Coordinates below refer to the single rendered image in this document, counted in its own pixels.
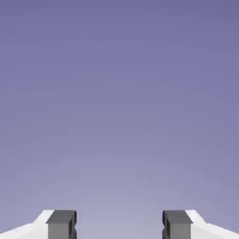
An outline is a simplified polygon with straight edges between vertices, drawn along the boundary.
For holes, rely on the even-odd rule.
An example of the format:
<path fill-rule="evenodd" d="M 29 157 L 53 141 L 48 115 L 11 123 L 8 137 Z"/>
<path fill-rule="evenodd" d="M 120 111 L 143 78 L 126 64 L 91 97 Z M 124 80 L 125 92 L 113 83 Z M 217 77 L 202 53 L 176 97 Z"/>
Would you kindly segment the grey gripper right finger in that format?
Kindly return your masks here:
<path fill-rule="evenodd" d="M 162 239 L 239 239 L 239 233 L 207 223 L 196 210 L 164 210 Z"/>

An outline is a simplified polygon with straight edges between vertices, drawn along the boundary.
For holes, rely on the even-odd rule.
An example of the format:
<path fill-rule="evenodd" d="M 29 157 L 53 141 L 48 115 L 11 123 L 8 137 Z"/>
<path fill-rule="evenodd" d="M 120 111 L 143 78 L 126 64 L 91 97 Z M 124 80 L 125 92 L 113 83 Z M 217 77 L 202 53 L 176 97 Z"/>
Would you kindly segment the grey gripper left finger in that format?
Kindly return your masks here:
<path fill-rule="evenodd" d="M 77 239 L 75 210 L 43 210 L 33 221 L 0 233 L 0 239 Z"/>

